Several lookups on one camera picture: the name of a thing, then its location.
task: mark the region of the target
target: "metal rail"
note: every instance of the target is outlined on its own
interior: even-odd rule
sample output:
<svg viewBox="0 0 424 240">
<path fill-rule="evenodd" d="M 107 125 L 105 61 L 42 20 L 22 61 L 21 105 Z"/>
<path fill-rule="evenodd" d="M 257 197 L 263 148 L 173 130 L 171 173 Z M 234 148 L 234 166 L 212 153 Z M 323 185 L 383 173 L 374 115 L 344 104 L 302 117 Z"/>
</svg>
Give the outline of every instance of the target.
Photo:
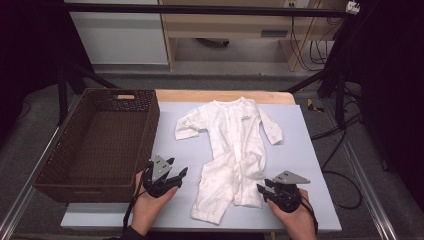
<svg viewBox="0 0 424 240">
<path fill-rule="evenodd" d="M 344 10 L 335 9 L 267 8 L 243 6 L 57 3 L 48 1 L 43 1 L 41 6 L 61 8 L 69 12 L 166 13 L 331 18 L 344 18 L 347 15 Z"/>
<path fill-rule="evenodd" d="M 328 109 L 327 111 L 333 126 L 337 126 L 337 122 L 334 117 L 330 114 L 334 112 L 334 108 L 331 104 L 328 103 L 327 100 L 323 100 L 324 107 Z M 342 134 L 338 133 L 338 137 L 341 139 Z M 368 177 L 366 176 L 356 154 L 349 142 L 349 140 L 345 140 L 343 143 L 344 153 L 346 154 L 346 158 L 350 159 L 351 167 L 353 168 L 353 174 L 356 176 L 359 184 L 361 185 L 362 194 L 366 199 L 366 203 L 368 204 L 368 208 L 373 216 L 374 223 L 376 224 L 377 231 L 380 233 L 380 236 L 384 240 L 397 240 L 397 236 L 395 230 L 393 229 L 392 224 L 390 223 L 389 218 L 384 211 L 383 206 L 380 203 L 380 200 L 377 194 L 374 191 Z"/>
</svg>

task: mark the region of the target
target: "human hand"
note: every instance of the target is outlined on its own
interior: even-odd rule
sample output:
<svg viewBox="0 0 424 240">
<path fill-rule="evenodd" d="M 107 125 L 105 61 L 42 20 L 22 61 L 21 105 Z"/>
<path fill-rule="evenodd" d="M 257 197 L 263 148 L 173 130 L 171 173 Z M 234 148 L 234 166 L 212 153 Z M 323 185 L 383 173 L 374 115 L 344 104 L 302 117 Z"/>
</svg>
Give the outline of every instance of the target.
<svg viewBox="0 0 424 240">
<path fill-rule="evenodd" d="M 140 184 L 141 174 L 142 173 L 140 172 L 136 175 L 135 189 L 137 189 L 138 185 Z M 177 190 L 178 187 L 173 187 L 159 198 L 154 198 L 147 192 L 141 194 L 133 208 L 133 219 L 131 227 L 139 234 L 146 236 L 162 207 L 165 206 L 169 200 L 171 200 Z M 144 191 L 144 187 L 141 186 L 140 192 Z"/>
<path fill-rule="evenodd" d="M 302 195 L 302 201 L 308 206 L 309 201 L 308 192 L 303 189 L 299 189 L 300 195 Z M 303 206 L 300 205 L 292 213 L 286 213 L 282 211 L 277 204 L 271 200 L 267 200 L 272 213 L 283 223 L 286 227 L 288 234 L 293 240 L 315 240 L 315 226 L 314 220 L 310 212 Z"/>
</svg>

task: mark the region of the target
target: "brown wicker basket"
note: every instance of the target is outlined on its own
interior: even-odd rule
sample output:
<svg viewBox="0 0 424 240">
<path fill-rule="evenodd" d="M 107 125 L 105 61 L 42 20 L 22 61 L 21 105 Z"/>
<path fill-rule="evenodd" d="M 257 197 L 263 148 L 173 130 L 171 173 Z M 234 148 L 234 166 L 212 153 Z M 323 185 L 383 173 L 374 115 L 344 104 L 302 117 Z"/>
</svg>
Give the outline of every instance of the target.
<svg viewBox="0 0 424 240">
<path fill-rule="evenodd" d="M 57 202 L 129 202 L 159 114 L 154 90 L 86 89 L 33 186 Z"/>
</svg>

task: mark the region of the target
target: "table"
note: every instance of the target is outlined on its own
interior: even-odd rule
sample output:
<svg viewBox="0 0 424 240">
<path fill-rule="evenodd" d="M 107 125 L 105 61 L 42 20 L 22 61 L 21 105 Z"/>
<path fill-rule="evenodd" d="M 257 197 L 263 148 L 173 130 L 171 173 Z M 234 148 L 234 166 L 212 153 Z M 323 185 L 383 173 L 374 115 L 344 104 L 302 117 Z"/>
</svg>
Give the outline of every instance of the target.
<svg viewBox="0 0 424 240">
<path fill-rule="evenodd" d="M 288 8 L 289 0 L 159 0 L 161 5 L 249 6 Z M 296 8 L 346 8 L 347 0 L 295 0 Z M 163 30 L 169 67 L 174 69 L 175 55 L 180 38 L 207 39 L 276 39 L 287 59 L 290 71 L 296 71 L 301 55 L 308 50 L 308 41 L 334 41 L 341 19 L 234 16 L 201 14 L 162 14 Z"/>
<path fill-rule="evenodd" d="M 319 231 L 341 231 L 300 107 L 295 104 L 291 94 L 257 91 L 157 90 L 157 96 L 161 117 L 153 155 L 159 154 L 164 159 L 175 158 L 169 177 L 178 174 L 184 167 L 189 169 L 183 179 L 182 187 L 161 211 L 152 230 L 282 231 L 283 226 L 272 215 L 266 204 L 262 209 L 230 204 L 220 225 L 190 218 L 190 210 L 197 196 L 197 182 L 201 169 L 206 162 L 212 160 L 212 151 L 207 133 L 201 133 L 197 138 L 176 141 L 173 135 L 175 123 L 186 112 L 205 102 L 231 101 L 244 96 L 255 99 L 283 129 L 284 140 L 277 145 L 271 145 L 261 132 L 267 152 L 265 175 L 272 179 L 282 171 L 289 170 L 311 180 L 310 184 L 299 187 L 309 191 L 310 201 L 315 207 L 319 222 Z M 121 228 L 127 206 L 128 203 L 72 203 L 68 206 L 61 226 L 72 229 Z"/>
</svg>

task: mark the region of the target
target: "baby clothing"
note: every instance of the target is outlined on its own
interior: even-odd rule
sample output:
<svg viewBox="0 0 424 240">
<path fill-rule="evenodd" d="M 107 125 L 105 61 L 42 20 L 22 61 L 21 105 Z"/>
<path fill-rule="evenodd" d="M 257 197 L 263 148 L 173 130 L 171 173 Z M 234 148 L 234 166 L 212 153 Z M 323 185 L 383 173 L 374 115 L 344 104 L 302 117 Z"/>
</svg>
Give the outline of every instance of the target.
<svg viewBox="0 0 424 240">
<path fill-rule="evenodd" d="M 252 99 L 213 101 L 192 109 L 180 118 L 177 140 L 207 130 L 213 161 L 204 165 L 199 193 L 191 216 L 219 224 L 233 201 L 235 205 L 262 207 L 256 184 L 264 185 L 265 148 L 260 136 L 262 122 L 271 144 L 283 139 L 281 128 Z"/>
</svg>

